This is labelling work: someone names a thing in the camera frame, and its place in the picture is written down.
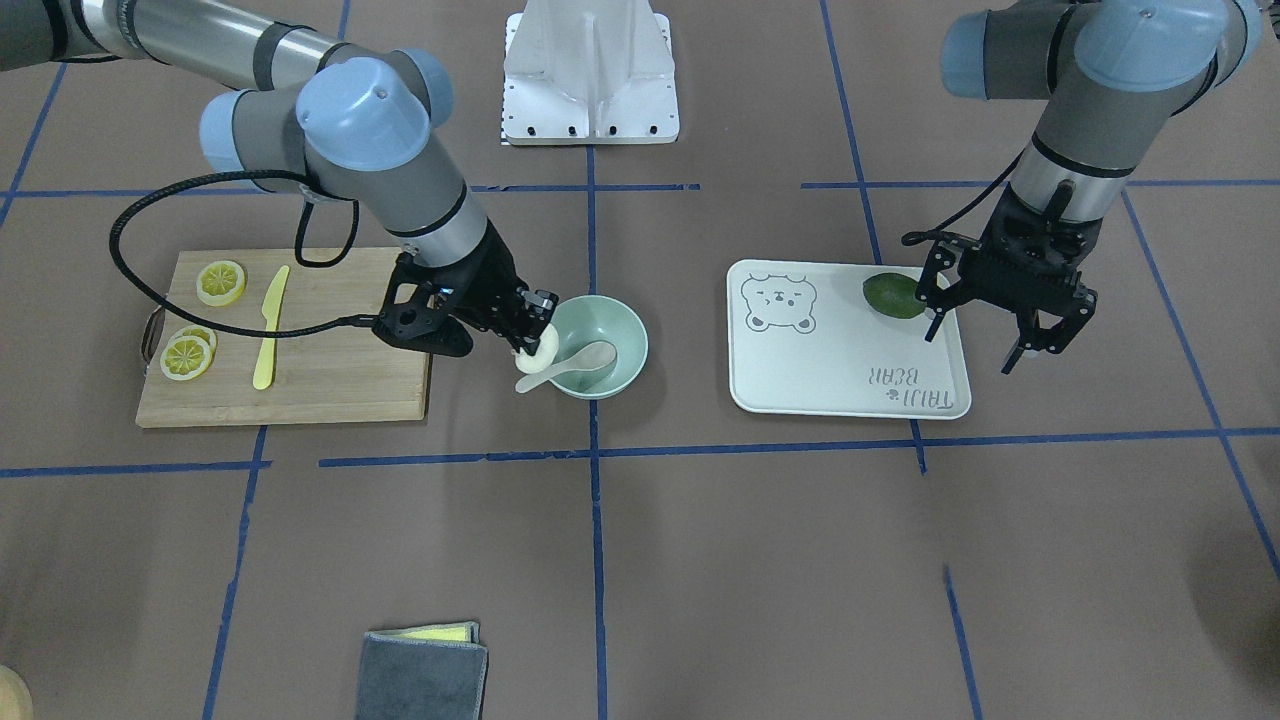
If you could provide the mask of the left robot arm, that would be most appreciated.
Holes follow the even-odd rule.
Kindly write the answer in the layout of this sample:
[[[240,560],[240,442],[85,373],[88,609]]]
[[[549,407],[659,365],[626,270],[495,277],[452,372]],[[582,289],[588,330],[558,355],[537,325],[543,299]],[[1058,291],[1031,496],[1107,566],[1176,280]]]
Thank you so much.
[[[1260,1],[1018,1],[957,18],[940,72],[959,97],[1042,100],[1025,149],[992,183],[982,234],[947,223],[902,237],[931,251],[916,297],[946,315],[972,301],[1011,313],[1004,373],[1060,354],[1096,315],[1079,266],[1167,120],[1225,85],[1271,31]]]

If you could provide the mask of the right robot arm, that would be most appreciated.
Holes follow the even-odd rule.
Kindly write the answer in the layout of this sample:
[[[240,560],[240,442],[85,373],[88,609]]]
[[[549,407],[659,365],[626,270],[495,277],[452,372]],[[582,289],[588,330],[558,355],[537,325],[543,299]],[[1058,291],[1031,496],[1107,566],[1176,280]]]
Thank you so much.
[[[349,202],[399,242],[381,306],[330,328],[369,328],[389,346],[462,357],[472,331],[517,354],[539,351],[558,299],[522,281],[512,255],[436,128],[453,111],[430,53],[374,53],[221,1],[5,1],[3,69],[114,56],[148,59],[223,86],[204,110],[212,170],[128,206],[109,233],[119,272],[125,224],[148,205],[207,184]]]

